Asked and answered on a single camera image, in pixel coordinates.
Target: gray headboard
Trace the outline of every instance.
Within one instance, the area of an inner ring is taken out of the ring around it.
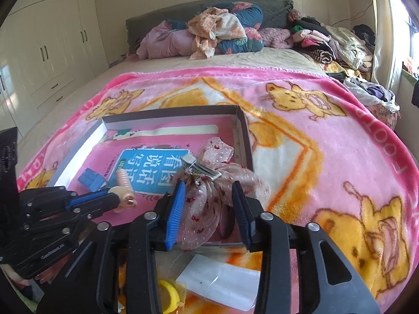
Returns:
[[[263,10],[261,29],[267,27],[286,28],[286,14],[294,6],[293,0],[201,0],[158,9],[126,20],[129,52],[135,51],[137,39],[143,38],[163,20],[172,19],[186,22],[206,10],[209,6],[229,1],[250,2],[261,7]]]

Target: curtain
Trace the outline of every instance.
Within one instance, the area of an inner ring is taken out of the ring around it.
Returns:
[[[398,20],[401,17],[397,13],[397,0],[373,0],[373,4],[377,29],[372,80],[397,94],[402,60],[406,55],[404,42],[406,37],[410,39],[410,33],[402,36],[401,28],[406,22]]]

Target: metal screw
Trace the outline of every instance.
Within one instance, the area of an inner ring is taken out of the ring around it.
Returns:
[[[268,212],[261,213],[261,219],[264,219],[265,221],[271,221],[274,219],[274,215]]]
[[[320,230],[320,225],[317,223],[311,222],[307,225],[308,229],[312,232],[318,232]]]
[[[157,218],[157,214],[154,211],[148,211],[144,214],[144,218],[151,221],[152,219]]]
[[[108,222],[100,222],[99,224],[98,224],[98,230],[100,231],[100,232],[104,232],[105,230],[108,230],[109,229],[109,223]]]

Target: beige bed sheet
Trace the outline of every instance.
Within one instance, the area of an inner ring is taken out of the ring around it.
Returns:
[[[116,76],[127,72],[147,73],[211,66],[277,67],[324,75],[319,66],[314,65],[301,54],[293,50],[274,48],[264,48],[257,53],[216,55],[206,60],[188,60],[186,57],[174,57],[123,62],[107,70],[77,91],[74,91],[58,107],[35,124],[19,142],[18,165],[16,166],[17,174],[20,174],[30,159],[35,156],[48,139],[66,123],[68,118],[81,105],[100,92]]]

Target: wardrobe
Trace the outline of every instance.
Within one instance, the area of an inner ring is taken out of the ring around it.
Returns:
[[[107,69],[95,0],[18,0],[0,28],[0,130],[21,138]]]

